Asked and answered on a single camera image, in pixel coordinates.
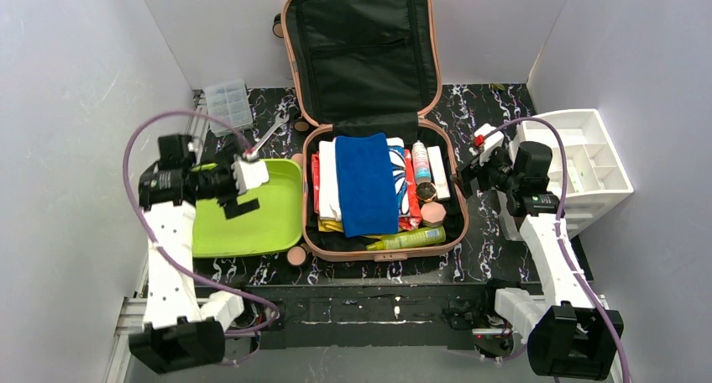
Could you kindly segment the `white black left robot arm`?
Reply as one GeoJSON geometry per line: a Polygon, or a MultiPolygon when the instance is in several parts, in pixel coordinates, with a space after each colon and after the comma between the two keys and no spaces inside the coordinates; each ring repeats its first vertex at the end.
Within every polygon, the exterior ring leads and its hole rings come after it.
{"type": "Polygon", "coordinates": [[[131,354],[163,375],[223,361],[225,333],[243,314],[243,298],[212,293],[199,304],[193,275],[196,205],[215,200],[227,219],[259,209],[256,199],[238,202],[245,190],[243,162],[197,170],[193,138],[171,134],[158,139],[160,157],[139,178],[138,209],[149,236],[149,294],[142,330],[130,335],[131,354]]]}

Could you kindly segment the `lime green plastic basin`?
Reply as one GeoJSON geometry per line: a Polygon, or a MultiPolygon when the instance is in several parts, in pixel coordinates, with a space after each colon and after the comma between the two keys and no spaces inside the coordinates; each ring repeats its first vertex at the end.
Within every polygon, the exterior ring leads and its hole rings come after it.
{"type": "Polygon", "coordinates": [[[259,201],[255,211],[227,219],[215,200],[196,204],[195,258],[244,257],[290,249],[302,236],[302,172],[293,160],[266,159],[270,180],[241,196],[259,201]]]}

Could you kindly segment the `red white tie-dye cloth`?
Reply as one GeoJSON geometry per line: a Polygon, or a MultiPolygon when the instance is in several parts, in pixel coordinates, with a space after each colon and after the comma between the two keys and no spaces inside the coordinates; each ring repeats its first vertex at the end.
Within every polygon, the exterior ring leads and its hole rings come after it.
{"type": "MultiPolygon", "coordinates": [[[[418,228],[422,220],[420,204],[416,196],[416,182],[411,152],[395,145],[390,145],[389,149],[392,159],[397,155],[401,158],[401,164],[397,162],[393,165],[396,196],[400,199],[400,207],[406,209],[400,214],[399,230],[410,231],[418,228]]],[[[311,177],[314,210],[319,213],[320,165],[318,153],[311,155],[311,177]]]]}

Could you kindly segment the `white divided organizer box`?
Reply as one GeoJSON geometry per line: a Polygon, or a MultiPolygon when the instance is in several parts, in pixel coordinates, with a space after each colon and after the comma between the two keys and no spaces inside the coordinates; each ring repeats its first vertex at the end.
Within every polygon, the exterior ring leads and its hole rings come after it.
{"type": "Polygon", "coordinates": [[[563,142],[566,161],[561,161],[558,142],[545,125],[526,121],[516,125],[508,144],[511,158],[519,144],[536,141],[552,149],[548,190],[560,195],[565,186],[564,217],[573,238],[634,192],[615,146],[599,115],[590,109],[569,109],[538,116],[550,123],[563,142]]]}

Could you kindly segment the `blue towel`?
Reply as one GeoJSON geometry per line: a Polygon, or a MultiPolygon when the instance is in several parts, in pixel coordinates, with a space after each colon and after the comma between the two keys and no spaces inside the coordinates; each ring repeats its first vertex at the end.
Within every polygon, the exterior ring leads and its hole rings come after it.
{"type": "Polygon", "coordinates": [[[335,157],[345,236],[397,233],[399,209],[385,135],[338,136],[335,157]]]}

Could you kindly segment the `white printed shirt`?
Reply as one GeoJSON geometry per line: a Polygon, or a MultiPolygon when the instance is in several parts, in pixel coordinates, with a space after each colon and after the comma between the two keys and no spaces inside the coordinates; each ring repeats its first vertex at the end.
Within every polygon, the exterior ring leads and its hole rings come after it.
{"type": "MultiPolygon", "coordinates": [[[[399,217],[408,218],[411,215],[411,209],[407,196],[405,145],[403,140],[397,137],[387,138],[386,143],[390,153],[399,217]]],[[[323,220],[341,222],[335,140],[320,142],[318,156],[320,160],[318,165],[316,164],[317,157],[312,156],[313,165],[318,167],[320,177],[318,192],[315,192],[314,196],[315,200],[319,200],[314,204],[315,210],[319,212],[320,218],[323,220]]]]}

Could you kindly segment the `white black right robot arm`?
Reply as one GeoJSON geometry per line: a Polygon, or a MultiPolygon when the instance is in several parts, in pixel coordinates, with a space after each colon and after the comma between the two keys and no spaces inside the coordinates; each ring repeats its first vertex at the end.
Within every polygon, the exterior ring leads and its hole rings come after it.
{"type": "Polygon", "coordinates": [[[522,337],[533,372],[555,378],[605,380],[617,354],[624,323],[590,296],[573,255],[559,196],[548,190],[552,149],[521,143],[514,158],[500,143],[479,142],[477,154],[458,170],[458,184],[471,195],[496,190],[533,258],[543,301],[523,288],[492,283],[490,308],[522,337]]]}

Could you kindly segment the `pink hard shell suitcase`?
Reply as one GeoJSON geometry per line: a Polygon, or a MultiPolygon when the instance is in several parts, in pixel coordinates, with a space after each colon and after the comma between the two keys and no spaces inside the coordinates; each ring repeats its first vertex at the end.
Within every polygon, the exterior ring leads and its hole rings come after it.
{"type": "Polygon", "coordinates": [[[442,94],[431,0],[287,0],[281,28],[302,117],[309,170],[323,140],[383,133],[437,146],[448,177],[448,134],[427,115],[442,94]]]}

